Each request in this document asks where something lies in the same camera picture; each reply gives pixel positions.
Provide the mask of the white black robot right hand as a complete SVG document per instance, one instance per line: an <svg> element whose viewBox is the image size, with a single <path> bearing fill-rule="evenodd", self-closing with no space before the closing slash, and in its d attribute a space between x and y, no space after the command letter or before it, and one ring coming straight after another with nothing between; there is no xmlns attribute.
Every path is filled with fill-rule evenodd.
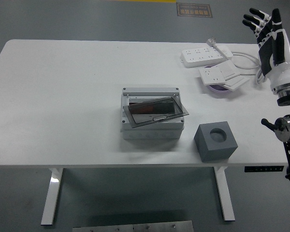
<svg viewBox="0 0 290 232"><path fill-rule="evenodd" d="M242 23L249 27L259 47L261 72L270 80L271 90L278 92L278 88L290 84L290 43L282 25L278 8L269 15L255 8L249 9Z"/></svg>

